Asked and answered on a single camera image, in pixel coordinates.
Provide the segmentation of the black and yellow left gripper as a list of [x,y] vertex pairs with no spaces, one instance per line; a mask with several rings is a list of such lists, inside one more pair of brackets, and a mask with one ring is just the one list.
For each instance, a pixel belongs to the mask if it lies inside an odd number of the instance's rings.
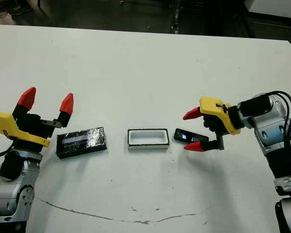
[[41,152],[42,148],[49,147],[54,129],[68,125],[74,97],[69,93],[62,101],[58,118],[48,121],[28,113],[34,104],[35,94],[36,88],[29,88],[19,98],[13,113],[0,112],[0,134],[12,140],[17,149]]

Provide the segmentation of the black and yellow right gripper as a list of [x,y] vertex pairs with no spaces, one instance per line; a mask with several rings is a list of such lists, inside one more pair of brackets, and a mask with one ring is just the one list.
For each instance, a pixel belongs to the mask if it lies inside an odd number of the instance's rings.
[[204,152],[223,149],[223,136],[237,135],[243,127],[238,116],[236,106],[223,103],[218,98],[201,97],[200,106],[188,111],[183,120],[195,119],[203,116],[204,127],[214,132],[216,139],[208,142],[193,142],[184,147],[185,150]]

